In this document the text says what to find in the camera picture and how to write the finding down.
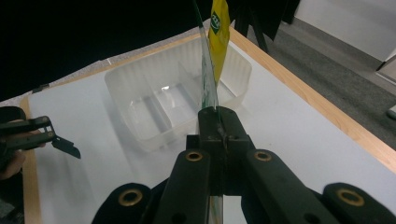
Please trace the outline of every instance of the white wall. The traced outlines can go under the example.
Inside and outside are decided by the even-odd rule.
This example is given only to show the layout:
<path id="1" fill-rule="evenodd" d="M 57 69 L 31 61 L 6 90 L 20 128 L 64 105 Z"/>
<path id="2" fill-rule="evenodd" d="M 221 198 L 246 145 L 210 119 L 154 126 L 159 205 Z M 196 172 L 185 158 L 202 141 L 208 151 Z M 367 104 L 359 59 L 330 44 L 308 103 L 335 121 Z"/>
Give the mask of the white wall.
<path id="1" fill-rule="evenodd" d="M 301 0 L 295 17 L 382 62 L 396 53 L 396 0 Z"/>

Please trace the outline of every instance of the white tabletop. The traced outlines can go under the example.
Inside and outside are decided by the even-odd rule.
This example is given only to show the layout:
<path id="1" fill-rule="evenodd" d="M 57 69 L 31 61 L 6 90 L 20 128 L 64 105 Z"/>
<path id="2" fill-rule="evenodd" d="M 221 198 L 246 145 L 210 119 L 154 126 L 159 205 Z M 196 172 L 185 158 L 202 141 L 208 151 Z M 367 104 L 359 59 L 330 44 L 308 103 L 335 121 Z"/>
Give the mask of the white tabletop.
<path id="1" fill-rule="evenodd" d="M 396 214 L 396 176 L 271 73 L 252 64 L 243 103 L 235 109 L 257 148 L 274 151 L 311 189 L 355 185 Z M 75 143 L 81 160 L 50 144 L 35 151 L 43 223 L 91 223 L 116 187 L 154 187 L 169 176 L 185 137 L 146 151 L 131 137 L 106 88 L 106 72 L 29 96 L 32 117 L 47 115 Z M 224 223 L 243 223 L 239 198 L 226 198 Z"/>

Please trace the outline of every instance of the transparent plastic bin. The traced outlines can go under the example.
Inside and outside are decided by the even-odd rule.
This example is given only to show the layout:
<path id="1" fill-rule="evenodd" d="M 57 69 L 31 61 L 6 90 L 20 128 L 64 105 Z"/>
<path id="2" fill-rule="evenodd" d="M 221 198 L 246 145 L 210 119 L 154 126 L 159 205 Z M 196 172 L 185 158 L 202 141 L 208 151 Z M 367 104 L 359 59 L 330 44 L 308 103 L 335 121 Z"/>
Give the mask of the transparent plastic bin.
<path id="1" fill-rule="evenodd" d="M 201 40 L 196 38 L 106 73 L 110 95 L 142 148 L 166 145 L 195 126 L 201 71 Z M 220 105 L 234 109 L 241 104 L 250 73 L 250 62 L 229 46 L 218 86 Z"/>

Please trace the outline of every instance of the gray floor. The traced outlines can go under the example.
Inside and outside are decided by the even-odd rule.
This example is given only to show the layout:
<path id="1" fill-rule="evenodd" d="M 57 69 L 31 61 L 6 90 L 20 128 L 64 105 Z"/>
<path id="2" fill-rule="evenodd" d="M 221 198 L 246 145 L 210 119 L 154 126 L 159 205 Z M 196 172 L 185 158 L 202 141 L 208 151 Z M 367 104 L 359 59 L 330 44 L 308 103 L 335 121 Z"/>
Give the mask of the gray floor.
<path id="1" fill-rule="evenodd" d="M 251 29 L 248 38 L 257 43 Z M 173 39 L 94 63 L 50 85 L 90 73 Z M 386 111 L 396 105 L 396 86 L 375 73 L 381 62 L 298 20 L 293 25 L 281 24 L 275 41 L 267 39 L 267 45 L 269 54 L 297 77 L 390 147 L 396 148 L 396 120 L 386 116 Z M 27 94 L 1 102 L 0 106 L 18 105 Z M 0 217 L 10 209 L 12 206 L 0 201 Z"/>

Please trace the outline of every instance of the black bracket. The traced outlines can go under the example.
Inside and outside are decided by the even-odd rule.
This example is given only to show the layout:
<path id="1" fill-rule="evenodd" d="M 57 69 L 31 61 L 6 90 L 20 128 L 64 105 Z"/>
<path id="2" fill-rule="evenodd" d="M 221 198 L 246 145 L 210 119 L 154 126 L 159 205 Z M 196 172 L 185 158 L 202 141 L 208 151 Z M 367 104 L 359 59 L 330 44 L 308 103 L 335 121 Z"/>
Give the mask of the black bracket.
<path id="1" fill-rule="evenodd" d="M 41 133 L 32 133 L 29 135 L 21 135 L 20 133 L 29 133 L 31 131 L 42 129 Z M 27 119 L 16 122 L 0 124 L 0 169 L 3 169 L 8 160 L 10 160 L 15 150 L 29 150 L 44 143 L 52 142 L 55 148 L 81 159 L 79 150 L 74 144 L 57 135 L 53 129 L 50 118 L 47 116 L 36 119 Z"/>

